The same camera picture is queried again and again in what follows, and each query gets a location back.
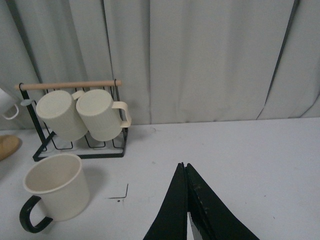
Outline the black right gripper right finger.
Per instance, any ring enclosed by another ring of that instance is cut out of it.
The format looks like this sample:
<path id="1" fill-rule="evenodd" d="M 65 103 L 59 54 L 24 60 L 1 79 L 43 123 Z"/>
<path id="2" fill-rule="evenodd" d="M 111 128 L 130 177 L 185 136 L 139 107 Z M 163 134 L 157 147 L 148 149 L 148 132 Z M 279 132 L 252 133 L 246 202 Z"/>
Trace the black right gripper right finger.
<path id="1" fill-rule="evenodd" d="M 196 169 L 186 167 L 188 210 L 191 221 L 203 240 L 257 240 L 227 208 Z"/>

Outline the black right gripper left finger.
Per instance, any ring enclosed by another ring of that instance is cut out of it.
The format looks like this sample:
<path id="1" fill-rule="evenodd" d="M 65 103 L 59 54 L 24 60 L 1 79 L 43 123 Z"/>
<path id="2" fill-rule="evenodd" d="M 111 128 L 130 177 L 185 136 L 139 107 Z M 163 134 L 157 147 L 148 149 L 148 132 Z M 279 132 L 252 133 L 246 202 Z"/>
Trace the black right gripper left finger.
<path id="1" fill-rule="evenodd" d="M 159 212 L 144 236 L 145 240 L 187 239 L 188 186 L 185 166 L 179 163 Z"/>

